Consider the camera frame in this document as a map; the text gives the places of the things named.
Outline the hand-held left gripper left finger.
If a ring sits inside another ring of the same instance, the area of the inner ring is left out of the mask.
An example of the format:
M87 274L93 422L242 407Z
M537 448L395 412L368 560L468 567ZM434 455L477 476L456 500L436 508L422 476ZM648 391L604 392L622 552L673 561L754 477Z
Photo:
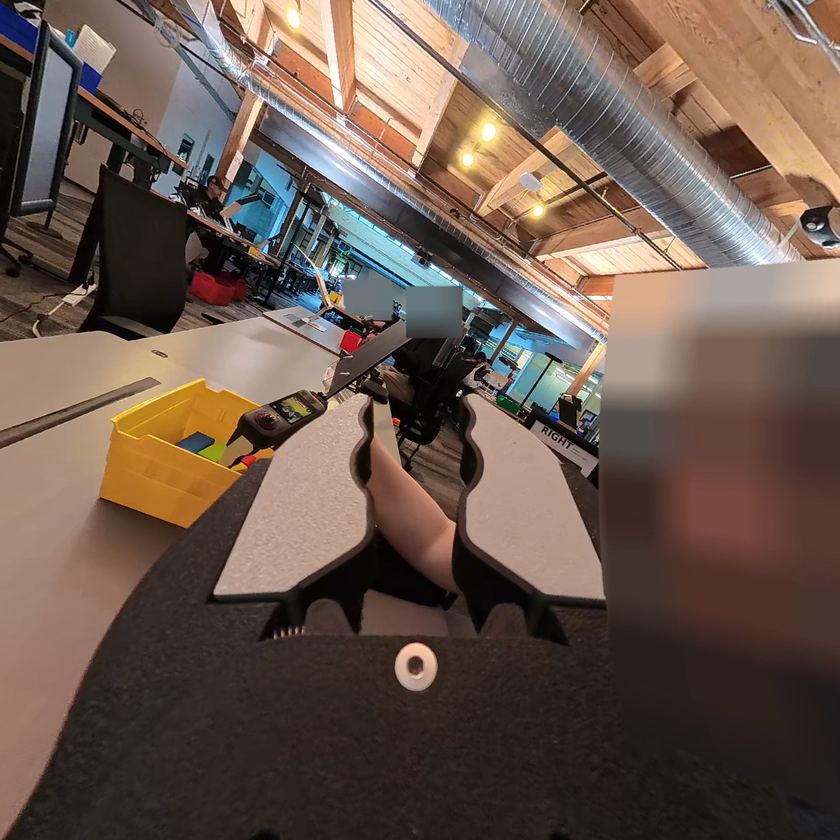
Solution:
M354 395L278 447L225 566L218 602L276 602L280 623L310 606L342 606L354 632L375 564L370 476L375 400Z

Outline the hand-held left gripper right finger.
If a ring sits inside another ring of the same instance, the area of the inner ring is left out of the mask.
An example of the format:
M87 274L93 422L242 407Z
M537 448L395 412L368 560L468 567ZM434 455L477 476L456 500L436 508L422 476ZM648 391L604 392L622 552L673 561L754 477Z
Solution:
M477 394L462 398L453 573L472 623L499 605L527 625L558 625L554 606L603 610L602 565L561 462Z

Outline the yellow plastic bin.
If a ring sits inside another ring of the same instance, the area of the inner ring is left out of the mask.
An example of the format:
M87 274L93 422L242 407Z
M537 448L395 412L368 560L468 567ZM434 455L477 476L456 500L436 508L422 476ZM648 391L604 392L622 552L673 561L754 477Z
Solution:
M178 447L194 433L226 443L257 403L204 380L158 395L112 419L99 496L188 528L242 473Z

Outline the person's right forearm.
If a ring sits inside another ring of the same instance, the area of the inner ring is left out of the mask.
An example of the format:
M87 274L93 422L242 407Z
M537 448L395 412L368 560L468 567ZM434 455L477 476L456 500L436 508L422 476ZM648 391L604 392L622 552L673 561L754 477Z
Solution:
M385 540L415 571L447 592L460 593L454 572L456 524L393 458L377 434L370 443L366 482L374 520Z

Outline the framed black white sign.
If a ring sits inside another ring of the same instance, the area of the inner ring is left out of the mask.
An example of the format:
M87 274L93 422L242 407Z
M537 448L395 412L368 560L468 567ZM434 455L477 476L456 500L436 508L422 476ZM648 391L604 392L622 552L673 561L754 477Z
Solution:
M583 477L599 487L600 451L596 444L584 438L569 425L552 419L534 406L523 426L562 459L577 466Z

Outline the silver desk stand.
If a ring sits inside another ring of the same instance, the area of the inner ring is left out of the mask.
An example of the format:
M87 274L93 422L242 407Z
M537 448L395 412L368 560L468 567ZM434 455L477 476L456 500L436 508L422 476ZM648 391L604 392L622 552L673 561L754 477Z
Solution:
M309 263L310 267L314 270L314 274L316 276L318 291L322 299L323 306L319 309L315 314L307 318L300 318L298 320L292 320L290 323L293 327L302 328L306 327L313 327L318 331L325 332L326 329L322 325L318 325L317 321L320 320L325 314L330 311L336 312L344 312L343 307L331 299L329 290L327 289L327 281L322 272L322 270L310 259L308 253L304 251L299 246L297 247L299 252L303 255L304 259Z

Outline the black laptop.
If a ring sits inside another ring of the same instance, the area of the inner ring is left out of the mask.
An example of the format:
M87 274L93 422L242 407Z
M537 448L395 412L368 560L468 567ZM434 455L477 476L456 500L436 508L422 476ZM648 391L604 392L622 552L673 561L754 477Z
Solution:
M324 389L324 398L329 400L335 397L342 389L391 357L407 341L406 322L398 319L393 325L338 361L330 386Z

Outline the red storage crate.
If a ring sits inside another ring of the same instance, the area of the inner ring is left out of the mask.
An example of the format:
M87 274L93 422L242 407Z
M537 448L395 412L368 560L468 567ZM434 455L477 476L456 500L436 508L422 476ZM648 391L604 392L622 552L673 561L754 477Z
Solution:
M189 292L205 303L226 307L233 301L244 300L248 289L248 283L231 272L222 271L212 275L196 271L192 275Z

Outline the black office chair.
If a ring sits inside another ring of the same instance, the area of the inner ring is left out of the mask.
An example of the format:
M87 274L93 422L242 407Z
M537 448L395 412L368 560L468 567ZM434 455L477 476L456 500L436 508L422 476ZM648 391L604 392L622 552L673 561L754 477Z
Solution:
M432 365L415 378L411 402L404 402L396 396L389 397L392 419L398 421L396 442L405 441L416 448L409 456L411 460L420 447L434 441L443 424L446 405L460 388L463 379L475 365L475 359L462 351L454 351L448 360Z
M99 253L98 287L79 333L126 340L170 333L186 305L186 208L102 165L69 281L88 279Z

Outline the black floor lamp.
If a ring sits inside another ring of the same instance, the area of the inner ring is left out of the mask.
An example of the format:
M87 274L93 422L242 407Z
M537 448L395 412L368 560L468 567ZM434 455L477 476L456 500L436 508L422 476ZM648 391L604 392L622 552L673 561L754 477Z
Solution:
M523 399L520 402L520 405L521 405L522 408L526 407L526 403L531 398L531 394L538 387L538 385L541 382L541 379L545 376L545 373L550 368L550 366L552 364L555 364L555 363L557 363L557 364L562 363L562 360L560 358L558 358L553 353L546 353L545 354L545 359L546 359L545 364L542 366L542 369L539 371L539 373L538 373L537 377L535 378L534 382L531 384L530 388L526 391Z

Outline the white power strip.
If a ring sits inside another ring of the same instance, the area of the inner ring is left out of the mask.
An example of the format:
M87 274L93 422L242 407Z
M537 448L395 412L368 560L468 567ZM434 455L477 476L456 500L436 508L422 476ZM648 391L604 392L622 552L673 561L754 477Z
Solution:
M31 329L33 335L36 338L40 338L40 327L47 322L55 313L58 312L64 306L70 306L74 308L79 302L87 298L90 294L92 294L98 288L98 283L95 280L90 280L89 282L78 286L72 292L63 296L57 304L50 310L45 313L40 313L36 316L36 320L33 324Z

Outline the black framed monitor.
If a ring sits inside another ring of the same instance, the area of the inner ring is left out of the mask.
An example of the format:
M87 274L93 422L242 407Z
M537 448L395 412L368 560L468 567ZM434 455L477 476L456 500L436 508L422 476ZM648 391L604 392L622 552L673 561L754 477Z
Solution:
M10 217L55 208L74 121L83 62L44 21L30 77L10 194Z

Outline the blue storage crate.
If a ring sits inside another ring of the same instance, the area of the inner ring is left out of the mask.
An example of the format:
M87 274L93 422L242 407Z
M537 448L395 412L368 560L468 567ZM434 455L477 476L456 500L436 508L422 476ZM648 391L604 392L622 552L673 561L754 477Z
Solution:
M2 46L19 55L30 65L35 58L38 31L38 27L17 12L1 6ZM101 78L101 74L85 63L82 65L80 88L91 95L96 94Z

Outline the silver air duct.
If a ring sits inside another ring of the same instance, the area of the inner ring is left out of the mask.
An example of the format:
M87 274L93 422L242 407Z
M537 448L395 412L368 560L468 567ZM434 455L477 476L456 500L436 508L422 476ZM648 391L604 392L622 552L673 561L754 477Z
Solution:
M802 256L656 99L573 2L427 2L477 49L466 70L501 86L536 139L556 126L710 268Z

